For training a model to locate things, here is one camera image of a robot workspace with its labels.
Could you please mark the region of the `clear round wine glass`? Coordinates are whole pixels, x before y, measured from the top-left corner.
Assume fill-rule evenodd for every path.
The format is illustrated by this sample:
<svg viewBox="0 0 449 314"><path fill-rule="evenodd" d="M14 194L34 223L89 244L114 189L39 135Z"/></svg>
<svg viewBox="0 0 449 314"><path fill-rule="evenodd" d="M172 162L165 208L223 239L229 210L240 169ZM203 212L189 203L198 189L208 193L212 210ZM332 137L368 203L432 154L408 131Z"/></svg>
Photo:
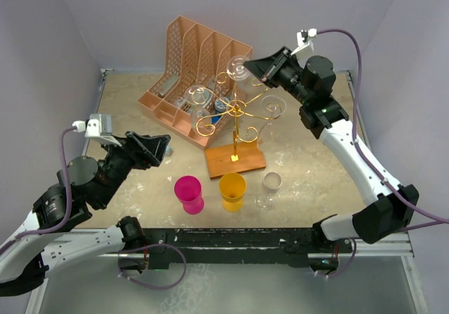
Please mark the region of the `clear round wine glass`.
<svg viewBox="0 0 449 314"><path fill-rule="evenodd" d="M227 74L238 88L246 94L246 99L253 99L261 89L261 83L244 67L249 61L245 55L235 55L227 62Z"/></svg>

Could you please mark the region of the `clear tall wine glass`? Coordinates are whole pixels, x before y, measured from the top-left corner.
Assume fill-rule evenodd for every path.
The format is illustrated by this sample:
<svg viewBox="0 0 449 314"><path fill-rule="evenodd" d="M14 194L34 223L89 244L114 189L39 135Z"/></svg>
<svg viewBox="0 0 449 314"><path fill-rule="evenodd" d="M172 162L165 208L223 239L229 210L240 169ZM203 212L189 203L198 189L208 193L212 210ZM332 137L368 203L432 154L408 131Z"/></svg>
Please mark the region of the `clear tall wine glass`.
<svg viewBox="0 0 449 314"><path fill-rule="evenodd" d="M191 105L190 122L198 135L208 136L212 133L212 118L206 105L210 100L210 92L200 85L192 85L186 89L184 98Z"/></svg>

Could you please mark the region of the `pink plastic goblet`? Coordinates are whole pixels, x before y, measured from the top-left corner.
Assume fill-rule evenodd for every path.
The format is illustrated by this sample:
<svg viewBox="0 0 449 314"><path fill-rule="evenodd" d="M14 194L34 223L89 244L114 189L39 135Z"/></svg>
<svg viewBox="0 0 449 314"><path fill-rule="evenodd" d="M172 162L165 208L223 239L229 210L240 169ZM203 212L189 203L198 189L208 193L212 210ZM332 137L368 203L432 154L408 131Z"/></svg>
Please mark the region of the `pink plastic goblet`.
<svg viewBox="0 0 449 314"><path fill-rule="evenodd" d="M175 183L174 193L187 214L199 214L203 210L202 185L196 177L179 178Z"/></svg>

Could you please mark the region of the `clear flute wine glass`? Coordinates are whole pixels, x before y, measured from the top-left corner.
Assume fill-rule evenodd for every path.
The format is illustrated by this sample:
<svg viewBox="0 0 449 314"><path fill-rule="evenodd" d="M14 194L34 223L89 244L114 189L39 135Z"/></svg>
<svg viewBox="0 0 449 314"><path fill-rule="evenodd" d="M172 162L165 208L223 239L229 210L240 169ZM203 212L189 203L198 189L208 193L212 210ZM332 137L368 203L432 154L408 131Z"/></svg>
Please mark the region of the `clear flute wine glass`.
<svg viewBox="0 0 449 314"><path fill-rule="evenodd" d="M278 134L278 123L276 123L276 120L285 113L286 102L279 96L268 95L262 99L261 107L269 117L269 120L266 120L259 131L257 144L260 148L268 146L276 139Z"/></svg>

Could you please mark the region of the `gold wire wine glass rack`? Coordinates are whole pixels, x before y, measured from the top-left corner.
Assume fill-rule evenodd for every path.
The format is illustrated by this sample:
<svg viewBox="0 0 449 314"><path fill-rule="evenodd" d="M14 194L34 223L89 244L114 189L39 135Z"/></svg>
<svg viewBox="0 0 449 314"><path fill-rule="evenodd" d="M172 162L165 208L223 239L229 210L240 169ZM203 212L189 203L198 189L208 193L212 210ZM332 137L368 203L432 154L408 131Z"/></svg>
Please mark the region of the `gold wire wine glass rack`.
<svg viewBox="0 0 449 314"><path fill-rule="evenodd" d="M228 81L233 80L228 77L227 72L221 72L217 75L216 84L223 85ZM212 124L213 131L211 134L199 136L205 138L214 137L221 130L223 123L232 122L234 124L231 144L208 147L204 151L209 178L218 179L231 172L245 173L266 168L264 155L258 149L257 144L261 128L257 128L254 125L244 127L241 125L241 119L254 118L264 123L266 120L269 120L269 117L261 107L262 99L268 96L268 89L262 86L253 99L247 100L246 94L234 82L234 87L227 96L230 100L229 108L226 112L218 114L215 112L214 103L216 99L221 97L210 88L207 89L210 92L210 100L206 108L210 112L210 117L221 116L221 118L216 124Z"/></svg>

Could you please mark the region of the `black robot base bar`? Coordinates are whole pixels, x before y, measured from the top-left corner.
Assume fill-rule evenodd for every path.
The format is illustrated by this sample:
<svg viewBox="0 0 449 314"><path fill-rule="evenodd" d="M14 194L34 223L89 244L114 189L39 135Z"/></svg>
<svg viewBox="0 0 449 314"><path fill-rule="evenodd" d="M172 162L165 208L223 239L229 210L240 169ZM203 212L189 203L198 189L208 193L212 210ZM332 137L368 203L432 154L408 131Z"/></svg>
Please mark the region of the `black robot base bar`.
<svg viewBox="0 0 449 314"><path fill-rule="evenodd" d="M126 226L123 250L147 254L149 269L171 264L281 264L293 268L337 268L349 254L348 239L326 240L313 228L144 228Z"/></svg>

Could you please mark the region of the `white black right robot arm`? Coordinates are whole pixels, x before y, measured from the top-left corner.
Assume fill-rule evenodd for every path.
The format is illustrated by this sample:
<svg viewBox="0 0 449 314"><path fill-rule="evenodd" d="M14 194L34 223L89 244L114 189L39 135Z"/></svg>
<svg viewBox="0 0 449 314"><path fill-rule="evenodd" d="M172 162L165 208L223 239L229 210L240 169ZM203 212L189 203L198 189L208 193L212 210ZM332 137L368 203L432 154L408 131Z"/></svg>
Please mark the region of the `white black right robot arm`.
<svg viewBox="0 0 449 314"><path fill-rule="evenodd" d="M419 192L385 170L357 135L348 113L331 95L336 75L328 58L315 55L301 67L290 49L283 47L243 65L261 83L283 88L301 104L302 123L341 162L366 205L354 214L315 223L311 241L318 251L327 252L346 238L373 244L409 225Z"/></svg>

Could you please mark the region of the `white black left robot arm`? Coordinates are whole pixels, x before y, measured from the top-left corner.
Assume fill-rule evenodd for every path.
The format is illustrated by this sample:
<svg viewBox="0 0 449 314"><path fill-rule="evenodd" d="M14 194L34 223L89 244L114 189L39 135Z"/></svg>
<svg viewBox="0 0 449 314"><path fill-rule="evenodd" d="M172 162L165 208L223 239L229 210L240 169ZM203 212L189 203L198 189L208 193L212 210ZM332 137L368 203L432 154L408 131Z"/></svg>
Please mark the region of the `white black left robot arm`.
<svg viewBox="0 0 449 314"><path fill-rule="evenodd" d="M160 166L170 135L149 136L129 131L115 144L102 142L102 160L78 156L67 162L61 152L58 183L33 204L20 227L1 246L1 295L18 296L41 286L46 278L92 257L146 245L135 217L66 243L56 239L92 217L91 209L107 207L131 170Z"/></svg>

